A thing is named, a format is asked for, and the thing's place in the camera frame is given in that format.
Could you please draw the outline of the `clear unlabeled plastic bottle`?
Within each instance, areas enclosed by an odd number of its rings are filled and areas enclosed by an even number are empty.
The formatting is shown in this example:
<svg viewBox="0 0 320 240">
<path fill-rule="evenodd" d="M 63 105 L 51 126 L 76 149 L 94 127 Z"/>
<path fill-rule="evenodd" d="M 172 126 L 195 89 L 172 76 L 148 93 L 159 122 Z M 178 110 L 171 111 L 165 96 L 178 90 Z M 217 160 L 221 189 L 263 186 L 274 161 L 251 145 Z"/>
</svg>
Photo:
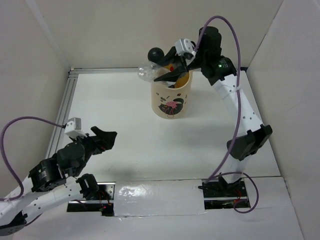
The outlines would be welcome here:
<svg viewBox="0 0 320 240">
<path fill-rule="evenodd" d="M 155 79 L 162 75 L 162 72 L 163 68 L 152 61 L 144 63 L 137 69 L 138 77 L 149 83 L 153 83 Z"/>
</svg>

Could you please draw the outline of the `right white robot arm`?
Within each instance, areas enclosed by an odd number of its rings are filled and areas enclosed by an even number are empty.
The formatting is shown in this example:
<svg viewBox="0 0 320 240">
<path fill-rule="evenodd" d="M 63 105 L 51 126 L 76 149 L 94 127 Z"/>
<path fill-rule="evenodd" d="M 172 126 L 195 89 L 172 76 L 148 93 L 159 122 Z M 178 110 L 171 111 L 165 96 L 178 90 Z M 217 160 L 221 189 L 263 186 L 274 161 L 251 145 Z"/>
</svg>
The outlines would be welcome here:
<svg viewBox="0 0 320 240">
<path fill-rule="evenodd" d="M 247 158 L 257 153 L 273 133 L 253 110 L 241 89 L 241 67 L 222 54 L 222 35 L 213 26 L 199 29 L 198 41 L 182 38 L 167 53 L 158 47 L 149 50 L 147 59 L 156 72 L 153 83 L 176 84 L 185 75 L 198 70 L 218 93 L 234 121 L 232 139 L 226 143 L 223 160 L 208 178 L 224 178 L 218 184 L 223 196 L 236 189 L 235 182 L 244 175 Z"/>
</svg>

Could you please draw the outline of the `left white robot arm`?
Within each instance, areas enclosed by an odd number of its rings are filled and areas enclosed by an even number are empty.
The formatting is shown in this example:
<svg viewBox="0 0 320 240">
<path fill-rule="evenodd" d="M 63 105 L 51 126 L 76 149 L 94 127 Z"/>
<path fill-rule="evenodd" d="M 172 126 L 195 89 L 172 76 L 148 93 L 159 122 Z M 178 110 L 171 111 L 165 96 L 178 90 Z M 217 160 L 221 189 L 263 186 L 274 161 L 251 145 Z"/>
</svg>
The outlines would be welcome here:
<svg viewBox="0 0 320 240">
<path fill-rule="evenodd" d="M 42 213 L 63 203 L 97 197 L 99 185 L 94 175 L 81 172 L 90 157 L 113 148 L 117 132 L 93 126 L 94 135 L 90 136 L 71 123 L 64 129 L 71 142 L 30 170 L 22 182 L 22 196 L 17 196 L 14 190 L 10 198 L 0 204 L 1 236 L 22 230 Z"/>
</svg>

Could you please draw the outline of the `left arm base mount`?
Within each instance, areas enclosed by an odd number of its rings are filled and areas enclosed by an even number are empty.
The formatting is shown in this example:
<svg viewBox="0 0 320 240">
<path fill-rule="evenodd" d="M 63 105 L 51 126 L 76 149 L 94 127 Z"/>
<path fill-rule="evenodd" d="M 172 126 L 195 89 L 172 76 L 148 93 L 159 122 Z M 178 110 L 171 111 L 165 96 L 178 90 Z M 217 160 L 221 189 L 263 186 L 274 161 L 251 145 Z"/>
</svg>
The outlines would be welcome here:
<svg viewBox="0 0 320 240">
<path fill-rule="evenodd" d="M 67 204 L 67 213 L 99 213 L 104 217 L 114 216 L 115 182 L 99 182 L 99 190 L 91 199 L 71 200 Z"/>
</svg>

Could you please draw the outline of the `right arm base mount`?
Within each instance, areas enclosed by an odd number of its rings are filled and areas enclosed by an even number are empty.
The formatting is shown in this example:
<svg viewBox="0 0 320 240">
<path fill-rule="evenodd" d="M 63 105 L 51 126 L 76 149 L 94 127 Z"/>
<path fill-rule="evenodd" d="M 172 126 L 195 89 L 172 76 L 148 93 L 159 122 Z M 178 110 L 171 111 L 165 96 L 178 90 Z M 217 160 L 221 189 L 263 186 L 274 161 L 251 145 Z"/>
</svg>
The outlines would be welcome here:
<svg viewBox="0 0 320 240">
<path fill-rule="evenodd" d="M 220 176 L 212 181 L 202 182 L 198 189 L 203 193 L 206 210 L 251 207 L 245 182 L 241 178 L 229 184 Z"/>
</svg>

